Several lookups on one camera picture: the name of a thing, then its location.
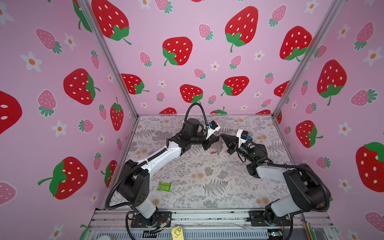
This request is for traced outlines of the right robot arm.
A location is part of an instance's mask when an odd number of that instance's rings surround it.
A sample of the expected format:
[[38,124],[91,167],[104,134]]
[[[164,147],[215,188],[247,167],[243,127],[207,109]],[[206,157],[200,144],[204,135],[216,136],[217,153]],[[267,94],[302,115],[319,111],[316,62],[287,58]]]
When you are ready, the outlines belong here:
[[249,175],[257,179],[269,179],[285,183],[289,195],[269,203],[265,207],[262,221],[273,226],[286,216],[315,212],[327,212],[331,193],[320,177],[307,164],[275,164],[268,156],[267,148],[253,142],[248,132],[240,136],[221,134],[231,155],[237,153],[250,161],[247,165]]

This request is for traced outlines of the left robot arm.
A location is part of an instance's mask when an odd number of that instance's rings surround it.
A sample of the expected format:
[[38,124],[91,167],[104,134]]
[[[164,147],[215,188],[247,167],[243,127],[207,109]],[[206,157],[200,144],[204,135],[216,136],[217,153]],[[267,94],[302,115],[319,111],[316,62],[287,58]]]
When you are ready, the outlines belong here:
[[159,210],[148,199],[151,177],[165,165],[185,154],[193,145],[208,150],[219,141],[220,137],[215,135],[219,129],[220,126],[215,121],[208,122],[200,103],[191,104],[182,129],[166,139],[164,147],[145,159],[124,163],[119,179],[106,198],[105,210],[128,206],[146,222],[146,225],[154,226],[159,219]]

